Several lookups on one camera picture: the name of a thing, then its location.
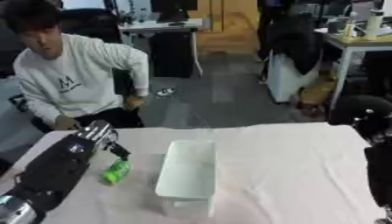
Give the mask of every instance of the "robotic arm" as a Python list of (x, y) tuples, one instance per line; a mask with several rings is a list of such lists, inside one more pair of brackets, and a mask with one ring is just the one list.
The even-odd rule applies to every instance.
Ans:
[(130, 153), (116, 143), (117, 138), (109, 123), (96, 121), (45, 150), (0, 197), (0, 224), (39, 224), (79, 183), (98, 150), (127, 160)]
[(387, 218), (376, 224), (392, 224), (392, 144), (387, 141), (365, 149), (369, 188), (379, 207), (384, 207)]

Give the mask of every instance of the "young man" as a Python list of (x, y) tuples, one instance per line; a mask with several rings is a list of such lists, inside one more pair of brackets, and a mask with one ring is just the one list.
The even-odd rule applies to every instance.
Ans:
[[(40, 130), (75, 130), (99, 119), (115, 128), (143, 126), (136, 109), (149, 93), (144, 52), (61, 33), (60, 12), (46, 0), (9, 1), (4, 19), (28, 46), (14, 70), (30, 110), (43, 121)], [(133, 71), (136, 95), (115, 94), (112, 68)]]

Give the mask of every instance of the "bottle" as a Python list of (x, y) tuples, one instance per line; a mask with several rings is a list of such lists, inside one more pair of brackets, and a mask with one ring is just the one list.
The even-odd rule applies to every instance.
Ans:
[(355, 19), (358, 16), (358, 13), (352, 11), (350, 13), (350, 18), (347, 20), (346, 29), (343, 34), (344, 38), (352, 38), (354, 36), (354, 28), (355, 28)]
[(128, 160), (117, 159), (102, 175), (103, 180), (115, 185), (120, 182), (130, 171), (130, 162)]
[(371, 10), (367, 21), (366, 37), (367, 40), (376, 40), (377, 32), (382, 26), (382, 19), (384, 17), (383, 10)]

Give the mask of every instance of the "man's hand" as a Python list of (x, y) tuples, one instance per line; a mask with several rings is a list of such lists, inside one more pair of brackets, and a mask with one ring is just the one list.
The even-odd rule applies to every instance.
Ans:
[(144, 104), (144, 98), (141, 96), (128, 96), (124, 102), (124, 108), (131, 111), (140, 108)]
[(80, 128), (81, 124), (69, 116), (59, 115), (56, 117), (55, 130), (79, 130)]

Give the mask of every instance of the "table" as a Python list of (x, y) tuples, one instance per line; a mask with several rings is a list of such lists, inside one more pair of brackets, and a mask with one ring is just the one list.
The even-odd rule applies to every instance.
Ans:
[[(191, 46), (192, 54), (194, 58), (194, 64), (198, 69), (199, 76), (203, 76), (203, 69), (201, 68), (199, 62), (199, 54), (197, 49), (197, 37), (196, 31), (200, 29), (205, 29), (207, 27), (207, 22), (204, 18), (190, 18), (184, 22), (184, 25), (170, 25), (170, 23), (157, 23), (157, 21), (145, 21), (145, 22), (134, 22), (133, 24), (120, 25), (119, 29), (122, 35), (125, 32), (140, 33), (140, 32), (178, 32), (178, 31), (191, 31)], [(127, 43), (132, 45), (133, 40), (130, 37), (130, 41)]]
[(333, 109), (343, 90), (353, 53), (392, 51), (392, 34), (380, 36), (375, 41), (369, 41), (363, 37), (342, 38), (341, 36), (329, 33), (325, 33), (324, 35), (328, 43), (343, 51), (338, 69), (338, 84), (331, 103), (331, 109)]
[[(11, 177), (70, 132), (42, 138), (0, 179)], [(217, 150), (214, 215), (205, 224), (372, 224), (385, 216), (368, 190), (368, 144), (348, 126), (271, 124), (237, 129), (120, 129), (119, 144), (133, 151), (132, 170), (105, 186), (99, 174), (114, 157), (101, 151), (68, 198), (43, 224), (186, 224), (161, 212), (154, 188), (171, 141), (213, 140)]]

